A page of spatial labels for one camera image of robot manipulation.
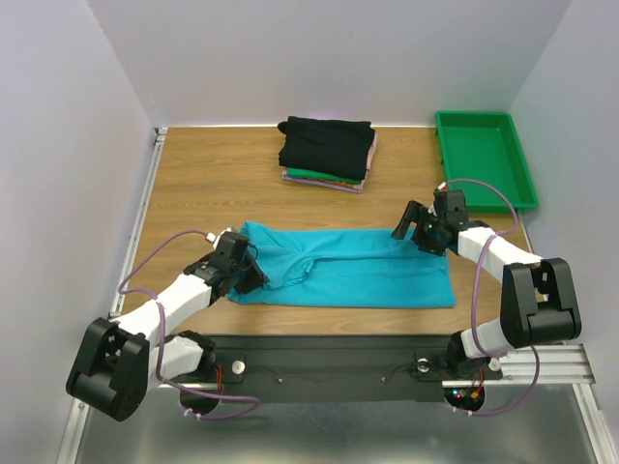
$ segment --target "white wall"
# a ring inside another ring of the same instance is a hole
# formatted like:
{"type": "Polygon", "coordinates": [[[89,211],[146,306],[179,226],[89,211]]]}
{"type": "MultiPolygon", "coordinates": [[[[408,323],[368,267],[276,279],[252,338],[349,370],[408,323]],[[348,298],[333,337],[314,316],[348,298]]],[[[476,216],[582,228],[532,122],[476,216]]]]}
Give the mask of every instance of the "white wall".
{"type": "Polygon", "coordinates": [[[507,110],[570,0],[90,0],[156,126],[507,110]]]}
{"type": "Polygon", "coordinates": [[[575,0],[512,113],[540,196],[526,217],[536,252],[574,273],[584,341],[619,443],[619,3],[575,0]]]}
{"type": "Polygon", "coordinates": [[[55,462],[84,328],[111,303],[152,126],[83,0],[0,14],[0,462],[55,462]]]}

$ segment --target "black folded garment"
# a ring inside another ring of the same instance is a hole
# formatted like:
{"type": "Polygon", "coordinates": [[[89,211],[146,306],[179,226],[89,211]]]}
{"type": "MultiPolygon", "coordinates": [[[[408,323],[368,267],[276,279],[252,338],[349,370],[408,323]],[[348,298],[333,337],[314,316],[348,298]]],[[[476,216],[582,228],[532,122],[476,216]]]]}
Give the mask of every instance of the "black folded garment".
{"type": "Polygon", "coordinates": [[[369,124],[289,116],[288,121],[278,124],[286,135],[280,166],[363,180],[369,146],[374,140],[374,129],[369,124]]]}

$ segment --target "metal floor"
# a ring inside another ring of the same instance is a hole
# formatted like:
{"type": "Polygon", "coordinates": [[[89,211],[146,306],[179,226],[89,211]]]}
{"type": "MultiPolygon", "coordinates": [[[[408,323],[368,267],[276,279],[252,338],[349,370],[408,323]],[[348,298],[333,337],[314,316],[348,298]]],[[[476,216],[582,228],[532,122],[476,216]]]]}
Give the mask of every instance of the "metal floor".
{"type": "MultiPolygon", "coordinates": [[[[486,388],[485,410],[526,387],[486,388]]],[[[413,401],[265,404],[244,419],[183,417],[178,392],[157,389],[117,423],[91,409],[76,462],[123,464],[596,462],[570,385],[538,386],[511,413],[469,418],[413,401]]]]}

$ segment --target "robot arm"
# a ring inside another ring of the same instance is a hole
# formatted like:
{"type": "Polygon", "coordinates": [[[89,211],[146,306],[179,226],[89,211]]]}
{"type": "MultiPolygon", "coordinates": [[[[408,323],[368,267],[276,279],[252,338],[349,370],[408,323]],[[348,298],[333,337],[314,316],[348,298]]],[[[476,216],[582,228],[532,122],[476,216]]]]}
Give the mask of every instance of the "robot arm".
{"type": "MultiPolygon", "coordinates": [[[[478,263],[487,239],[495,235],[487,224],[469,220],[462,190],[436,190],[432,206],[410,201],[393,232],[402,240],[416,223],[412,241],[419,249],[441,255],[446,249],[478,263]]],[[[500,316],[478,328],[488,352],[576,338],[581,323],[570,266],[560,258],[544,259],[495,237],[483,262],[502,283],[500,316]],[[537,294],[545,296],[538,302],[537,294]]],[[[449,347],[451,364],[486,355],[477,348],[472,330],[454,333],[449,347]]]]}
{"type": "MultiPolygon", "coordinates": [[[[225,231],[214,245],[212,253],[189,265],[156,301],[114,321],[99,318],[88,326],[67,381],[68,394],[123,421],[161,382],[157,364],[162,338],[231,288],[249,293],[267,280],[248,252],[246,237],[225,231]]],[[[179,333],[165,343],[162,377],[208,369],[215,362],[214,348],[197,333],[179,333]]]]}

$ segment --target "screw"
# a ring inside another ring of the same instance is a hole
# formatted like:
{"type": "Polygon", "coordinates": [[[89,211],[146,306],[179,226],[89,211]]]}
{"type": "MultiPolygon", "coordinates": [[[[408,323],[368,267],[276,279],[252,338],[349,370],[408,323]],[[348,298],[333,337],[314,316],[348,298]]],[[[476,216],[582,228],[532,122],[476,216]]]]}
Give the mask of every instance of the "screw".
{"type": "Polygon", "coordinates": [[[419,358],[417,360],[417,370],[419,370],[422,374],[426,374],[429,372],[431,364],[426,358],[419,358]]]}
{"type": "Polygon", "coordinates": [[[501,370],[501,362],[496,358],[492,358],[487,364],[487,366],[493,372],[498,372],[499,370],[501,370]]]}
{"type": "Polygon", "coordinates": [[[232,363],[232,373],[241,375],[245,372],[245,363],[242,361],[235,361],[232,363]]]}

